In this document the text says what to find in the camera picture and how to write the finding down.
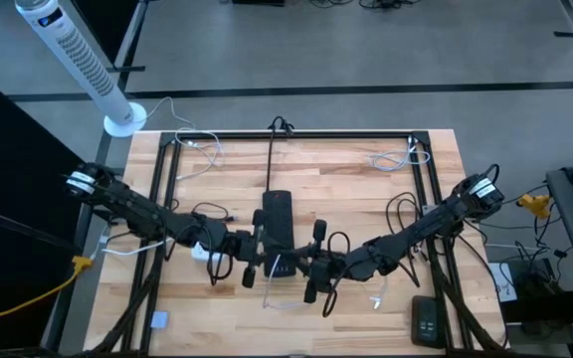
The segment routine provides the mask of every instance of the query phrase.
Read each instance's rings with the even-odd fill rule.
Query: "gray floor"
[[[81,24],[69,2],[62,2]],[[362,10],[356,2],[327,10],[304,0],[287,2],[285,8],[216,0],[151,3],[134,60],[147,71],[131,75],[127,90],[573,81],[573,40],[552,36],[555,30],[572,30],[556,0],[424,0],[388,13]],[[85,30],[84,35],[97,49]],[[0,90],[81,91],[8,0],[0,0]],[[139,102],[152,109],[158,100]],[[547,170],[573,165],[573,89],[216,97],[175,103],[178,114],[201,129],[264,128],[276,115],[297,128],[453,128],[466,171],[499,163],[498,184],[508,197],[539,184]],[[83,159],[95,158],[102,115],[92,102],[19,105]],[[146,129],[178,126],[165,104]],[[128,147],[128,139],[113,140],[107,164],[123,166]],[[530,219],[510,206],[491,221],[529,225]],[[533,244],[527,231],[486,231],[492,243]],[[96,245],[94,235],[96,230],[88,251]],[[560,223],[546,241],[553,248],[570,246]],[[511,250],[487,251],[494,261],[514,255]],[[81,349],[97,275],[98,270],[87,272],[77,283],[65,353]],[[563,287],[572,289],[573,256],[563,263],[563,277]]]

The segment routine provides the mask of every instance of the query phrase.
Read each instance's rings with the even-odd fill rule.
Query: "tower fan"
[[[109,135],[127,137],[145,125],[145,108],[127,101],[58,0],[15,0],[15,5],[105,114]]]

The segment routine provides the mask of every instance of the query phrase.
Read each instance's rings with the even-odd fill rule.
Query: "wooden tabletop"
[[[123,180],[143,195],[149,193],[159,135],[160,132],[139,132],[132,140]],[[444,196],[448,196],[454,185],[465,178],[455,134],[452,130],[440,129],[430,130],[430,136],[441,188]],[[351,248],[387,234],[386,203],[402,192],[415,192],[412,170],[407,166],[393,173],[381,172],[368,165],[366,155],[404,150],[405,146],[405,139],[277,141],[271,186],[292,192],[295,246],[312,241],[312,226],[316,219],[328,223],[327,234],[335,231],[348,234]],[[226,140],[223,147],[226,152],[223,166],[176,183],[174,198],[180,203],[176,211],[189,212],[199,202],[212,202],[226,207],[237,218],[228,224],[230,231],[251,231],[254,210],[262,207],[268,144],[265,141]],[[180,174],[196,172],[206,165],[207,160],[199,151],[183,148]],[[161,188],[165,188],[168,167],[165,165],[163,170]],[[423,173],[427,197],[431,200],[426,168]],[[162,196],[164,190],[161,189],[159,203]],[[216,209],[205,213],[222,215]],[[407,224],[414,219],[411,205],[403,205],[401,214]],[[394,215],[391,215],[391,222],[400,230]],[[112,233],[124,230],[119,227]],[[463,237],[485,257],[477,232],[467,229]],[[137,245],[136,238],[123,237],[110,242],[109,247],[128,251]],[[345,250],[343,240],[335,240],[333,249]],[[462,243],[456,245],[455,255],[468,307],[492,337],[502,342],[503,323],[491,278],[479,259]],[[152,257],[153,252],[150,252],[148,267]],[[136,256],[105,256],[86,349],[103,339],[127,306],[135,263]],[[323,294],[312,305],[263,309],[267,280],[260,269],[254,288],[242,287],[245,266],[234,263],[231,276],[211,286],[205,263],[195,262],[189,249],[177,247],[171,260],[163,266],[156,305],[157,310],[169,312],[168,324],[166,328],[154,330],[149,354],[401,355],[442,352],[415,346],[410,340],[411,298],[434,295],[429,265],[422,259],[416,260],[421,287],[416,288],[401,269],[395,270],[388,275],[388,289],[377,310],[373,309],[369,296],[380,292],[383,277],[376,273],[365,283],[344,280],[338,287],[337,303],[328,318],[321,315]],[[295,277],[275,279],[271,285],[270,303],[302,302],[304,287],[305,278],[300,273]],[[134,347],[140,340],[144,306],[145,303],[135,325]],[[449,317],[455,341],[461,344],[452,306]]]

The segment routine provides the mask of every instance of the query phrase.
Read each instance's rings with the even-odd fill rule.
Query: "remote control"
[[[265,234],[273,241],[279,243],[280,249],[292,250],[293,241],[293,211],[289,191],[272,190],[263,194],[263,210],[265,211]],[[275,255],[269,255],[265,260],[265,276],[269,277],[276,261]],[[274,271],[274,277],[287,277],[295,275],[295,264],[280,260]]]
[[[445,348],[438,319],[437,301],[433,297],[414,296],[410,340],[418,346]]]

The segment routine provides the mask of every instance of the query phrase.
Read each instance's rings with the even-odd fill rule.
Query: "yellow cable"
[[[51,295],[55,292],[60,291],[65,286],[72,283],[75,280],[75,278],[77,278],[79,273],[81,273],[81,271],[83,271],[85,268],[88,268],[92,265],[92,260],[90,260],[88,258],[83,258],[83,257],[73,257],[72,262],[75,263],[75,272],[72,274],[72,276],[70,278],[68,278],[67,281],[63,282],[62,284],[58,285],[57,287],[49,290],[48,292],[46,292],[46,293],[44,293],[38,297],[35,297],[29,301],[23,302],[16,307],[13,307],[13,308],[10,308],[8,310],[0,312],[0,317],[5,316],[5,315],[10,314],[10,313],[13,313],[13,312],[16,312],[16,311],[20,310],[21,308],[29,306],[29,305],[37,302],[37,301],[40,301],[40,300],[48,297],[49,295]]]

